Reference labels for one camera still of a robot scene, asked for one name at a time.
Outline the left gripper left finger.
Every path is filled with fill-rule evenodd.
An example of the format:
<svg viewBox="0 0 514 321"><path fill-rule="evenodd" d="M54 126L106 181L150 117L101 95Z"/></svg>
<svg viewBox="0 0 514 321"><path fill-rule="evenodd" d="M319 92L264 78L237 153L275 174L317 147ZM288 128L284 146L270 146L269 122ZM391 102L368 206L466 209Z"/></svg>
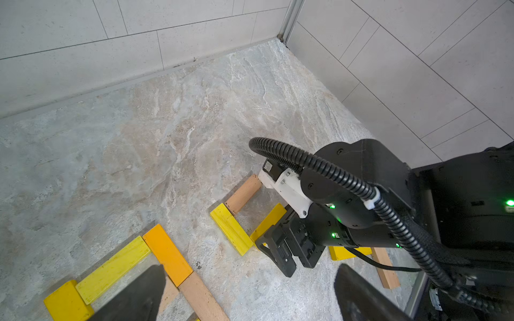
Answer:
<svg viewBox="0 0 514 321"><path fill-rule="evenodd" d="M153 265L89 320L156 320L166 285L162 265Z"/></svg>

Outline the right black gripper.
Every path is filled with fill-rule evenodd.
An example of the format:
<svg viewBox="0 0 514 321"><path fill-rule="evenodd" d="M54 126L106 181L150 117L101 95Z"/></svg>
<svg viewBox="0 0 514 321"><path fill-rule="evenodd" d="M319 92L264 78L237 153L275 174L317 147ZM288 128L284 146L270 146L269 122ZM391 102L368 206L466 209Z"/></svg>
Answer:
<svg viewBox="0 0 514 321"><path fill-rule="evenodd" d="M281 226L271 226L256 246L286 277L297 269L293 255L305 268L314 268L326 247L357 247L349 229L320 205L313 203L304 219L290 205L285 209Z"/></svg>

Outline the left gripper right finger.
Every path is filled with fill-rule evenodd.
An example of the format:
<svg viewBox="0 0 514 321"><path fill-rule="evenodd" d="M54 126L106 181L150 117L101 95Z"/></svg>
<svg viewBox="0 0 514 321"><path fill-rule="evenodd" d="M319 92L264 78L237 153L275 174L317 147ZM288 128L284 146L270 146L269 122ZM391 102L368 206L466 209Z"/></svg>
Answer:
<svg viewBox="0 0 514 321"><path fill-rule="evenodd" d="M334 290L344 321L411 320L405 312L345 263L337 270Z"/></svg>

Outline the yellow block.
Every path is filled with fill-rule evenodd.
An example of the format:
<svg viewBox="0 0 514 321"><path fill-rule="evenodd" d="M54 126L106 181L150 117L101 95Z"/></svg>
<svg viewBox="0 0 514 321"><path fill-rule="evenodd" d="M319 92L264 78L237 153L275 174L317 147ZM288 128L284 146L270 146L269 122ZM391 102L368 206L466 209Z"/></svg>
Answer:
<svg viewBox="0 0 514 321"><path fill-rule="evenodd" d="M280 203L277 204L273 210L265 217L265 219L259 224L259 226L255 229L255 231L251 234L250 239L256 243L258 238L264 235L264 233L276 223L278 223L284 214L286 213L286 209Z"/></svg>
<svg viewBox="0 0 514 321"><path fill-rule="evenodd" d="M241 256L244 256L254 245L250 236L243 230L242 226L223 203L219 204L210 213L210 216Z"/></svg>
<svg viewBox="0 0 514 321"><path fill-rule="evenodd" d="M76 290L86 305L101 297L120 278L145 259L151 250L141 236L104 262L95 271L77 283Z"/></svg>
<svg viewBox="0 0 514 321"><path fill-rule="evenodd" d="M369 247L358 247L358 248L356 248L356 251L358 251L359 253L364 254L364 255L372 254L372 249ZM342 260L356 257L355 254L352 254L350 251L348 251L344 247L329 246L329 253L330 253L330 257L333 261L342 261Z"/></svg>
<svg viewBox="0 0 514 321"><path fill-rule="evenodd" d="M82 321L94 315L76 289L77 281L71 280L60 286L44 299L44 304L54 321Z"/></svg>

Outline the amber orange block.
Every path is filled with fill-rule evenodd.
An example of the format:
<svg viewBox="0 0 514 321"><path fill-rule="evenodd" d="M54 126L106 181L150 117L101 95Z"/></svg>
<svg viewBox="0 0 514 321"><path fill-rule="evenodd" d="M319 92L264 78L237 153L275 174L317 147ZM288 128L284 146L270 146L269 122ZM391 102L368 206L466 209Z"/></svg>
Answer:
<svg viewBox="0 0 514 321"><path fill-rule="evenodd" d="M159 263L163 265L173 284L176 287L180 287L193 273L193 269L167 235L164 228L157 224L143 236L143 239Z"/></svg>

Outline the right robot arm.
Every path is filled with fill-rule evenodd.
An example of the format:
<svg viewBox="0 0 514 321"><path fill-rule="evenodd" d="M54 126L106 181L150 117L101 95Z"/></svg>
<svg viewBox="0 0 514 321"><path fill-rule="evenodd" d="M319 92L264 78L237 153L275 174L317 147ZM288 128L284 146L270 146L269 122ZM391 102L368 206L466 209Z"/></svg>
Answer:
<svg viewBox="0 0 514 321"><path fill-rule="evenodd" d="M286 277L327 247L396 247L416 262L410 312L341 266L346 320L513 319L512 144L416 169L374 139L316 153L265 137L249 147L265 158L260 180L286 201L256 240Z"/></svg>

